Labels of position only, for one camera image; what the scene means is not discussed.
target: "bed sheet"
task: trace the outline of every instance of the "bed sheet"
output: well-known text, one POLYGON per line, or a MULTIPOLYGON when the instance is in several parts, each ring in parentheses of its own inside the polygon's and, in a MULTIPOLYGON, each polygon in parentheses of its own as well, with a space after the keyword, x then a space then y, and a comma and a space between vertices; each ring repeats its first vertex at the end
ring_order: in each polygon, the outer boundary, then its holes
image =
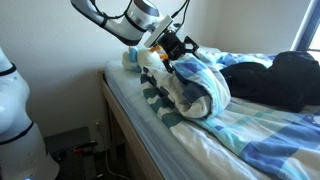
POLYGON ((127 112, 132 125, 165 179, 234 179, 234 174, 230 173, 233 171, 243 171, 242 176, 237 179, 268 179, 258 170, 239 160, 215 138, 208 137, 199 127, 190 125, 190 131, 198 132, 197 135, 206 137, 211 143, 214 142, 210 145, 214 148, 210 150, 215 153, 210 154, 217 155, 215 166, 199 163, 150 108, 142 94, 139 73, 124 70, 121 61, 114 60, 106 63, 105 75, 109 87, 127 112))

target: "white wall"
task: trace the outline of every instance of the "white wall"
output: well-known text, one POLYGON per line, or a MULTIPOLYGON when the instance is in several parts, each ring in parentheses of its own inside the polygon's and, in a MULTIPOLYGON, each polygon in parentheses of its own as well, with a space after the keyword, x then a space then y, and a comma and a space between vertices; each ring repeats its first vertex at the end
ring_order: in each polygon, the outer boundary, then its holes
POLYGON ((223 51, 290 50, 310 0, 224 0, 214 45, 223 51))
MULTIPOLYGON (((220 1, 191 1, 184 29, 196 42, 214 41, 219 8, 210 6, 220 1), (209 17, 212 24, 204 23, 209 17)), ((128 2, 97 1, 110 15, 122 13, 128 2)), ((184 0, 152 2, 171 15, 184 0)), ((68 0, 1 0, 0 46, 30 85, 28 113, 44 136, 89 126, 92 137, 99 139, 92 122, 105 114, 97 70, 107 60, 120 59, 125 45, 80 15, 68 0)))

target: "blue striped blanket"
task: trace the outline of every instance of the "blue striped blanket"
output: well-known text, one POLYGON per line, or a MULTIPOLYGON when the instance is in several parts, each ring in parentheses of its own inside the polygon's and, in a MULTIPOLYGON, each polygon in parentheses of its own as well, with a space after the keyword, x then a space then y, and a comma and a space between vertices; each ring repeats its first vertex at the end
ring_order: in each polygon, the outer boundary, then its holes
MULTIPOLYGON (((237 98, 230 100, 213 61, 205 56, 202 61, 194 57, 177 61, 174 74, 143 68, 144 96, 170 131, 181 139, 181 125, 192 122, 268 176, 318 179, 320 107, 294 114, 237 98)), ((190 147, 190 142, 180 142, 190 147)))

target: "bed frame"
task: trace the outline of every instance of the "bed frame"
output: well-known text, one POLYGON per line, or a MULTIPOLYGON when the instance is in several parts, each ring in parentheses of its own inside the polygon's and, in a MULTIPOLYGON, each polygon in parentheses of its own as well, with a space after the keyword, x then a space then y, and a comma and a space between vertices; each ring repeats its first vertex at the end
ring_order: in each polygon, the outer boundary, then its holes
POLYGON ((119 134, 121 134, 119 131, 122 131, 126 142, 127 161, 131 177, 139 180, 164 179, 140 136, 132 126, 128 115, 109 88, 104 78, 104 72, 99 71, 99 76, 103 96, 106 100, 106 123, 109 124, 111 131, 111 142, 109 143, 111 159, 115 160, 117 158, 116 146, 120 138, 119 134))

